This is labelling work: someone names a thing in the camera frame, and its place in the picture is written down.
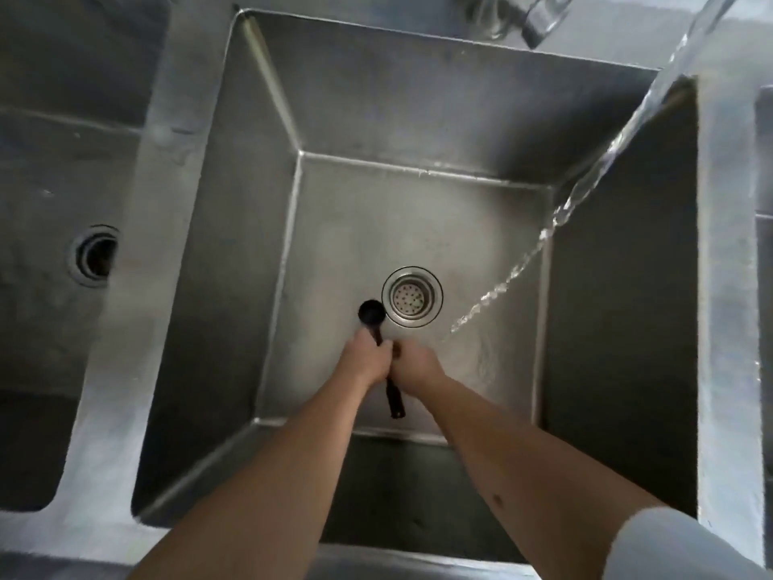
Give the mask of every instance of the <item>sleeve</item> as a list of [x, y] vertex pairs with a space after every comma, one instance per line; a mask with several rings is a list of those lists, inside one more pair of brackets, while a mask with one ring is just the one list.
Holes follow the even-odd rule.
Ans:
[[773, 580], [692, 517], [645, 509], [612, 542], [603, 580]]

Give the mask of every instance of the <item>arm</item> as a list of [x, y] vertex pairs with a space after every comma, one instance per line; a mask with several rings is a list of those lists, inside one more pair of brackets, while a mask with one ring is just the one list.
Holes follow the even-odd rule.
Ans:
[[130, 580], [302, 578], [338, 482], [354, 417], [392, 342], [358, 331], [322, 388], [235, 477], [197, 504]]
[[543, 580], [598, 579], [618, 531], [662, 506], [593, 458], [450, 379], [416, 342], [398, 342], [392, 377], [429, 409], [472, 482]]

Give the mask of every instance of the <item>running water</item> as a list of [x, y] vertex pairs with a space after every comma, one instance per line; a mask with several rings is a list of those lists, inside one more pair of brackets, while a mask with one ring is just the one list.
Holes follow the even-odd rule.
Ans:
[[451, 326], [451, 333], [458, 331], [465, 323], [478, 315], [483, 308], [490, 305], [499, 295], [506, 292], [510, 283], [515, 281], [536, 255], [545, 248], [545, 245], [553, 237], [553, 234], [556, 233], [556, 230], [569, 221], [577, 206], [585, 201], [604, 175], [607, 174], [615, 159], [631, 144], [633, 136], [636, 135], [647, 120], [657, 113], [671, 86], [689, 68], [701, 47], [703, 47], [706, 37], [714, 31], [714, 28], [717, 28], [717, 24], [729, 10], [730, 6], [733, 5], [734, 1], [708, 0], [706, 2], [692, 21], [690, 29], [680, 40], [666, 66], [658, 72], [655, 80], [652, 81], [652, 85], [649, 87], [642, 103], [634, 111], [631, 119], [623, 126], [612, 142], [609, 143], [604, 154], [575, 183], [566, 201], [555, 208], [550, 223], [539, 232], [539, 238], [535, 247], [524, 254], [510, 271], [507, 278], [483, 295], [480, 301], [472, 306], [467, 315], [454, 321]]

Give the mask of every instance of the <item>water splash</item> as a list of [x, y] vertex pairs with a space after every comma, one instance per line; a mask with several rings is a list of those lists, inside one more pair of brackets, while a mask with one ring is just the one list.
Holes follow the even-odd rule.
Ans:
[[535, 247], [524, 254], [516, 266], [509, 272], [507, 278], [497, 284], [494, 289], [483, 295], [478, 303], [472, 306], [467, 315], [463, 315], [451, 326], [451, 333], [457, 332], [465, 323], [474, 318], [478, 313], [488, 307], [497, 297], [505, 293], [510, 284], [515, 281], [523, 270], [529, 266], [529, 263], [544, 248], [556, 230], [569, 221], [569, 218], [575, 212], [577, 206], [587, 199], [587, 196], [598, 186], [604, 178], [617, 157], [631, 144], [631, 140], [642, 126], [657, 114], [666, 94], [672, 85], [688, 69], [698, 52], [703, 47], [703, 43], [728, 12], [730, 6], [735, 0], [707, 0], [703, 8], [695, 18], [687, 33], [676, 46], [671, 58], [665, 67], [663, 67], [652, 81], [652, 85], [647, 90], [642, 103], [636, 108], [631, 118], [612, 139], [604, 153], [591, 165], [591, 167], [580, 177], [572, 188], [566, 201], [555, 208], [550, 222], [539, 232]]

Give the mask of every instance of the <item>faucet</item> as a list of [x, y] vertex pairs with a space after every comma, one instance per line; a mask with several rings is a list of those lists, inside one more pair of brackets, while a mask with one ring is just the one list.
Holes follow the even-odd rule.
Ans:
[[536, 48], [566, 16], [572, 0], [478, 0], [470, 14], [481, 37], [504, 37], [513, 28]]

